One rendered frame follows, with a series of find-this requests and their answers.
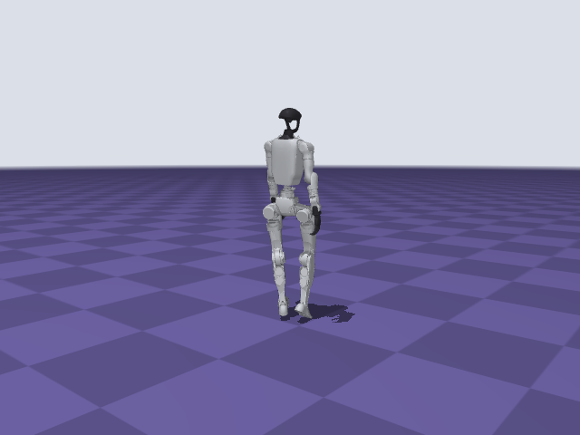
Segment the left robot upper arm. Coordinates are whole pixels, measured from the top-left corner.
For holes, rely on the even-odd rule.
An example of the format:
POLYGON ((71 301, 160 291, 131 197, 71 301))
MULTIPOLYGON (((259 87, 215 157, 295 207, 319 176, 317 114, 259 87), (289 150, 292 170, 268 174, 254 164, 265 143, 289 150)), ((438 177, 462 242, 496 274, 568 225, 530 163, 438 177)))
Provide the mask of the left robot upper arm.
POLYGON ((269 178, 274 178, 271 171, 271 145, 273 140, 269 140, 265 143, 265 151, 266 151, 266 165, 267 165, 267 176, 269 178))

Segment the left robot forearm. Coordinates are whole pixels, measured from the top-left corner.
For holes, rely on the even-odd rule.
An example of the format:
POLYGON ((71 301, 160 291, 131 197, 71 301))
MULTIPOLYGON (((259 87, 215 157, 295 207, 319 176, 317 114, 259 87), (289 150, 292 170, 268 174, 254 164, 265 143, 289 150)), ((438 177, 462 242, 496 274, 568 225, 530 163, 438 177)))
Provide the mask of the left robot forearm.
POLYGON ((267 184, 269 186, 270 200, 271 200, 272 197, 274 197, 274 198, 279 197, 279 195, 278 195, 278 186, 277 186, 277 184, 275 184, 274 179, 273 178, 269 178, 267 176, 267 184))

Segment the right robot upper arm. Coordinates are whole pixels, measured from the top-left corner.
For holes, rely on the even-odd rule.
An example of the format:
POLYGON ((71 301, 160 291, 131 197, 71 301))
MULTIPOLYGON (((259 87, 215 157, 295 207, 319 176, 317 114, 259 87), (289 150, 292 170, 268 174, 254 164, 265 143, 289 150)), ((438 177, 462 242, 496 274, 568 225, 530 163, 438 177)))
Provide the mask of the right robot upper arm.
POLYGON ((311 175, 314 168, 314 145, 305 141, 298 141, 299 152, 303 155, 304 181, 311 184, 311 175))

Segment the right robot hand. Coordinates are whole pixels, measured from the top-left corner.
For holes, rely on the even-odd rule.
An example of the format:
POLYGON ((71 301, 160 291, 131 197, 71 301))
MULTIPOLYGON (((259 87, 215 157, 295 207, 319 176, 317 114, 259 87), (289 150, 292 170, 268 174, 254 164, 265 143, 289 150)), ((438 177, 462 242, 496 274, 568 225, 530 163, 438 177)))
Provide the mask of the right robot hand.
POLYGON ((318 233, 319 229, 320 229, 320 225, 321 225, 321 218, 320 218, 320 214, 322 214, 321 210, 318 212, 318 207, 317 206, 313 206, 312 207, 312 211, 313 211, 313 215, 314 215, 314 232, 311 233, 310 235, 315 235, 316 233, 318 233))

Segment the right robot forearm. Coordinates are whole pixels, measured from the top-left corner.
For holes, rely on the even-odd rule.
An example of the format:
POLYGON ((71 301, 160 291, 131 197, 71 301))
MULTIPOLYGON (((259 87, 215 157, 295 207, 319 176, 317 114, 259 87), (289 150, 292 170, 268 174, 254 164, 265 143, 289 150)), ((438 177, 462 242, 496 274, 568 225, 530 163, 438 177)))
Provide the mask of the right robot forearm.
MULTIPOLYGON (((318 195, 318 175, 316 173, 312 173, 311 175, 311 185, 307 187, 309 200, 311 204, 311 210, 313 206, 318 207, 318 212, 321 210, 321 205, 319 203, 319 195, 318 195)), ((313 212, 313 211, 312 211, 313 212)))

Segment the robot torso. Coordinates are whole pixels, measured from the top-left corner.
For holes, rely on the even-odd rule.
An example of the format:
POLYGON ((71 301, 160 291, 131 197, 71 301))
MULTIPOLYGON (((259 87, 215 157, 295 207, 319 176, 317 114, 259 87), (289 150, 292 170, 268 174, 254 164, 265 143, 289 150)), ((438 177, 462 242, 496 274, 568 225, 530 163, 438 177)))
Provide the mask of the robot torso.
MULTIPOLYGON (((281 134, 279 136, 281 137, 281 134)), ((303 155, 298 149, 298 141, 303 140, 299 139, 299 136, 293 137, 288 140, 275 138, 271 145, 271 171, 274 182, 284 185, 280 196, 275 198, 275 212, 285 217, 296 216, 295 205, 299 203, 299 198, 295 197, 295 188, 290 186, 299 185, 304 173, 303 155)))

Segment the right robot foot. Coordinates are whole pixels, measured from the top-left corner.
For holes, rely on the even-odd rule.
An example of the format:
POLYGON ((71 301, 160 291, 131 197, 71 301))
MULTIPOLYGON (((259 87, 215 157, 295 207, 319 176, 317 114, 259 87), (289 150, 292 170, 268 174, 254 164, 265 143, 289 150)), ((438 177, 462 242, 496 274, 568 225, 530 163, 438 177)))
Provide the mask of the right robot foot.
POLYGON ((299 303, 299 304, 298 304, 298 305, 295 307, 295 311, 297 311, 297 312, 298 312, 298 313, 299 313, 301 316, 303 316, 303 317, 307 317, 307 318, 311 318, 311 319, 313 318, 313 317, 311 316, 310 312, 309 312, 309 309, 308 309, 308 307, 306 308, 304 304, 300 304, 300 303, 299 303))

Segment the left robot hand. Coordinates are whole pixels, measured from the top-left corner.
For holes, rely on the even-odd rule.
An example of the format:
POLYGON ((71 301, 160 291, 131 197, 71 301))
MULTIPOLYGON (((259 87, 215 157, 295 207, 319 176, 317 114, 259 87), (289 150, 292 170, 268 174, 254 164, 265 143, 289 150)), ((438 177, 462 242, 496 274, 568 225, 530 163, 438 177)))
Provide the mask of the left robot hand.
MULTIPOLYGON (((276 202, 276 198, 274 198, 274 197, 272 197, 271 200, 272 200, 271 203, 275 203, 276 202)), ((282 219, 284 219, 284 216, 282 216, 282 219)))

